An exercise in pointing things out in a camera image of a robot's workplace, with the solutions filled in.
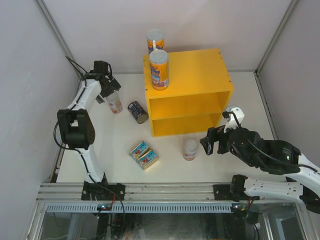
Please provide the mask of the yellow wooden shelf cabinet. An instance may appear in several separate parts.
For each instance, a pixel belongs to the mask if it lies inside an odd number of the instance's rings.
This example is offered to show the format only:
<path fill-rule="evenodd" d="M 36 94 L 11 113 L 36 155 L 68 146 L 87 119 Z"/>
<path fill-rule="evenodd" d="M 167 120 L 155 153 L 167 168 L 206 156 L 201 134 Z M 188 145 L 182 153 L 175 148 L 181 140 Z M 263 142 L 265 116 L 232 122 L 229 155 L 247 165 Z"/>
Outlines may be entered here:
<path fill-rule="evenodd" d="M 216 127 L 234 91 L 218 48 L 170 52 L 168 88 L 156 90 L 143 56 L 145 98 L 153 137 L 205 132 Z"/>

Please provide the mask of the yellow can with white spoon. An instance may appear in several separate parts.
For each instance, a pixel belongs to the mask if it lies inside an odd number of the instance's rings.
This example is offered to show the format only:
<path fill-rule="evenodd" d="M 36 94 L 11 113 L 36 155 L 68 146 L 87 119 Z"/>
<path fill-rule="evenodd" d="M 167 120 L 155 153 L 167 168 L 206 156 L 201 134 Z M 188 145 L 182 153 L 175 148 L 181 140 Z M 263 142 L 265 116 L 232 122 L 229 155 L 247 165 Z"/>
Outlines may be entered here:
<path fill-rule="evenodd" d="M 169 86 L 169 55 L 162 49 L 156 49 L 149 54 L 152 87 L 163 91 Z"/>

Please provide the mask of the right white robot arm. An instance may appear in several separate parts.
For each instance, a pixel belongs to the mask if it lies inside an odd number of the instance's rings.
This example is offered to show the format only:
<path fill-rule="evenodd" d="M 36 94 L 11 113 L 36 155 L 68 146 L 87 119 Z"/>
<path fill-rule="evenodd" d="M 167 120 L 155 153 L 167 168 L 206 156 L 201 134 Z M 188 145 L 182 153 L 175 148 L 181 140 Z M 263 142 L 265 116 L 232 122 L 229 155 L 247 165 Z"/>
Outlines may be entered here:
<path fill-rule="evenodd" d="M 303 203 L 310 212 L 320 212 L 320 169 L 292 144 L 265 140 L 246 128 L 230 130 L 225 126 L 209 128 L 199 142 L 208 156 L 218 143 L 218 154 L 231 153 L 249 167 L 286 178 L 285 182 L 259 181 L 235 174 L 228 190 L 215 190 L 217 200 L 226 196 L 235 202 L 254 197 L 281 199 Z"/>

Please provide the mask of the orange can with spoon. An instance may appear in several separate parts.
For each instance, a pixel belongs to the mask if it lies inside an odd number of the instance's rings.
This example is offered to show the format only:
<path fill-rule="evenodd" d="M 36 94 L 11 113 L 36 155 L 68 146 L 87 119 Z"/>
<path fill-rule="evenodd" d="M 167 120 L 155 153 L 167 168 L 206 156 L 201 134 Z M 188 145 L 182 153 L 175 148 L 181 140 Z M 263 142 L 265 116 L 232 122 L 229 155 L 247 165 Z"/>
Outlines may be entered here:
<path fill-rule="evenodd" d="M 165 49 L 164 33 L 160 29 L 151 29 L 146 34 L 148 53 L 150 54 L 154 47 L 158 50 Z"/>

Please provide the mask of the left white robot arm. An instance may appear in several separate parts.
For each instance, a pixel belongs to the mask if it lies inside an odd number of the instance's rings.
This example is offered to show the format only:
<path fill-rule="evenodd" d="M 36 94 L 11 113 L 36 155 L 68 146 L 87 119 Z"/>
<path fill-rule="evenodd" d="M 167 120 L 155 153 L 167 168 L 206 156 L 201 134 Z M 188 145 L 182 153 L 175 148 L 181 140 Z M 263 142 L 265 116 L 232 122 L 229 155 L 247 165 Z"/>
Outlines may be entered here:
<path fill-rule="evenodd" d="M 80 76 L 81 84 L 71 104 L 57 112 L 53 139 L 60 148 L 77 153 L 86 181 L 95 184 L 93 196 L 104 200 L 110 188 L 93 147 L 96 132 L 89 111 L 94 102 L 104 103 L 104 99 L 120 90 L 121 85 L 114 78 L 111 65 L 102 60 L 94 61 L 93 69 L 85 70 Z"/>

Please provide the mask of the white porridge can red label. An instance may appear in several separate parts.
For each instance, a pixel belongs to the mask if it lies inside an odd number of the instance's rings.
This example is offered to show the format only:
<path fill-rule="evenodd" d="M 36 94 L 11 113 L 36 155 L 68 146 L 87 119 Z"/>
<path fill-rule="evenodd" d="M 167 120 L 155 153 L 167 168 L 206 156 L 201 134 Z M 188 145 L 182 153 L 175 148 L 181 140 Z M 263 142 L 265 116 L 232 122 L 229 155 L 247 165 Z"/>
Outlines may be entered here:
<path fill-rule="evenodd" d="M 188 139 L 183 144 L 183 158 L 186 161 L 193 161 L 196 157 L 199 144 L 194 139 Z"/>

